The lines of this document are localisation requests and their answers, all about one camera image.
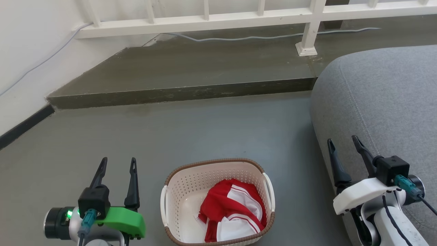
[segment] basket bottom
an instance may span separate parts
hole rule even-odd
[[[186,243],[205,243],[206,227],[202,227],[196,220],[200,206],[205,200],[208,190],[190,192],[179,209],[180,241]]]

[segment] gray sofa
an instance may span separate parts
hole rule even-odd
[[[397,155],[425,184],[437,207],[437,46],[376,49],[331,62],[311,95],[311,118],[332,180],[326,140],[332,138],[353,180],[367,178],[351,136],[374,155]],[[437,245],[437,216],[423,203],[403,207],[429,245]],[[350,214],[344,223],[361,245]]]

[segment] white cable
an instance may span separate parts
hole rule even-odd
[[[0,92],[0,96],[2,96],[3,94],[5,94],[8,90],[10,90],[12,87],[14,87],[14,85],[16,85],[18,82],[20,82],[28,73],[30,73],[31,71],[33,71],[34,69],[36,69],[37,67],[41,66],[42,64],[44,64],[46,61],[48,61],[50,58],[54,57],[59,51],[61,51],[65,46],[67,46],[67,44],[74,38],[74,36],[84,27],[87,27],[89,25],[91,25],[92,23],[86,23],[83,24],[82,26],[80,26],[78,29],[76,29],[74,31],[74,33],[71,35],[71,37],[68,39],[67,42],[65,42],[65,44],[59,48],[56,52],[54,52],[49,58],[47,58],[46,60],[44,60],[43,62],[41,62],[40,64],[38,64],[37,66],[35,66],[34,68],[30,69],[29,71],[25,72],[19,79],[17,79],[14,83],[12,83],[6,90],[3,90],[2,92]],[[328,34],[328,33],[337,33],[337,32],[360,32],[360,31],[365,31],[365,30],[372,30],[372,29],[380,29],[380,28],[374,28],[374,27],[368,27],[368,28],[363,28],[363,29],[359,29],[359,30],[334,30],[334,31],[326,31],[326,32],[318,32],[317,34]],[[276,36],[276,37],[245,37],[245,38],[239,38],[239,39],[220,39],[220,38],[210,38],[210,39],[194,39],[179,33],[173,33],[173,32],[167,32],[164,34],[168,34],[168,35],[174,35],[174,36],[179,36],[182,38],[186,38],[192,41],[196,41],[196,42],[203,42],[203,41],[211,41],[211,40],[220,40],[220,41],[239,41],[239,40],[246,40],[246,39],[280,39],[280,38],[287,38],[287,37],[293,37],[293,36],[301,36],[303,35],[303,33],[297,33],[297,34],[291,34],[291,35],[283,35],[283,36]]]
[[[359,30],[334,30],[334,31],[326,31],[326,32],[318,32],[317,34],[328,34],[328,33],[336,33],[336,32],[360,32],[365,30],[373,30],[373,29],[380,29],[376,27],[367,27]],[[245,38],[239,38],[239,39],[221,39],[221,38],[210,38],[210,39],[194,39],[192,37],[188,37],[179,33],[174,32],[166,32],[164,34],[168,35],[174,35],[182,38],[186,38],[189,40],[193,40],[196,42],[203,42],[203,41],[211,41],[211,40],[220,40],[220,41],[240,41],[240,40],[246,40],[246,39],[280,39],[280,38],[288,38],[288,37],[294,37],[294,36],[302,36],[303,33],[297,33],[297,34],[290,34],[290,35],[283,35],[283,36],[276,36],[276,37],[245,37]]]
[[[65,42],[65,44],[59,48],[56,52],[54,52],[49,58],[45,59],[43,62],[41,62],[40,64],[38,64],[37,66],[35,66],[34,68],[30,69],[29,71],[25,72],[19,79],[17,79],[14,83],[12,83],[6,90],[3,90],[2,92],[0,92],[0,96],[2,96],[3,94],[5,94],[8,90],[10,90],[14,85],[16,85],[18,82],[20,82],[20,80],[22,80],[28,73],[30,73],[31,71],[33,71],[35,68],[41,66],[42,64],[44,64],[46,61],[50,60],[50,58],[54,57],[59,51],[61,51],[73,38],[74,36],[78,33],[78,31],[80,31],[82,28],[87,27],[89,25],[91,25],[92,23],[86,23],[83,24],[82,26],[80,26],[78,29],[76,29],[76,31],[74,31],[73,35],[71,35],[71,37],[68,39],[67,42]]]

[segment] cable connector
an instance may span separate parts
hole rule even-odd
[[[417,196],[423,196],[422,190],[416,187],[416,185],[411,182],[409,179],[402,175],[396,175],[395,177],[395,185],[401,188],[402,190],[405,190],[407,194],[411,195],[411,197],[415,200],[419,200]]]
[[[85,217],[82,220],[82,223],[80,224],[80,229],[77,231],[77,235],[79,237],[85,238],[88,233],[90,233],[91,226],[93,226],[94,221],[96,221],[97,218],[97,211],[95,209],[88,209],[88,211],[85,212]]]

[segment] white railing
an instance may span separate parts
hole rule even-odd
[[[437,14],[437,0],[390,3],[369,0],[367,4],[334,6],[325,6],[326,0],[311,0],[309,8],[269,11],[264,10],[266,0],[258,0],[256,12],[229,14],[209,14],[208,0],[204,0],[203,15],[155,18],[150,0],[145,0],[148,19],[101,22],[92,0],[85,1],[94,24],[79,31],[80,39],[306,23],[302,41],[296,44],[300,56],[317,55],[314,42],[321,21]]]

